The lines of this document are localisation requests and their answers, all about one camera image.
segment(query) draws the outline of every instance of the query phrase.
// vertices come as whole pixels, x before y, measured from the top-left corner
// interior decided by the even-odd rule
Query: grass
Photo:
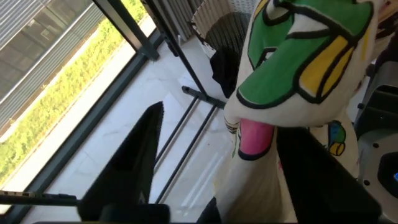
[[[144,17],[146,11],[139,0],[122,2],[136,21]],[[97,31],[84,52],[63,68],[54,85],[46,88],[45,96],[21,119],[13,134],[0,143],[0,185],[50,131],[123,41],[108,19],[100,22]]]

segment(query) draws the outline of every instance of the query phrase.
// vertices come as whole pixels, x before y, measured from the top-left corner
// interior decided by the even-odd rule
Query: colorful garment
[[[276,150],[278,126],[308,127],[358,176],[345,108],[371,61],[378,8],[376,0],[258,2],[224,109],[234,142],[215,177],[224,222],[295,221]]]

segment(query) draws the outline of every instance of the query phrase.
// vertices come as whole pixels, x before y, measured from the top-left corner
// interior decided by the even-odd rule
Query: building
[[[0,2],[0,136],[104,18],[91,0]]]

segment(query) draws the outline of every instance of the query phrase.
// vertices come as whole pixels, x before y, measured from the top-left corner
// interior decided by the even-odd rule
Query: white tile floor
[[[223,99],[221,89],[211,80],[210,64],[197,40],[188,41],[183,45],[183,49],[204,83],[206,91],[214,97]],[[195,87],[195,84],[180,59],[174,57],[165,44],[161,45],[159,53],[161,58],[157,62],[148,62],[144,66],[137,78],[133,80],[53,182],[48,193],[72,194],[81,198],[140,115],[149,105],[157,101],[163,101],[165,105],[159,150],[162,148],[192,100],[191,96],[182,93],[181,86]],[[351,119],[355,119],[356,105],[363,95],[364,88],[351,101],[348,108]],[[161,165],[156,168],[150,202],[154,202],[160,194],[210,108],[211,106],[204,102],[195,105],[195,110],[183,125],[184,128],[179,137],[169,147]],[[182,173],[163,201],[171,208],[173,222],[196,221],[212,196],[213,174],[231,147],[224,127],[223,112],[216,111],[194,147],[193,153],[187,159],[188,162]],[[30,210],[23,223],[78,220],[75,208],[37,206]]]

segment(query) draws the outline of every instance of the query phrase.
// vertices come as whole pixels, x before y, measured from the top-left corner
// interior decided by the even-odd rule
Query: laundry basket
[[[241,55],[256,0],[204,0],[194,13],[192,28],[209,58],[229,48]]]

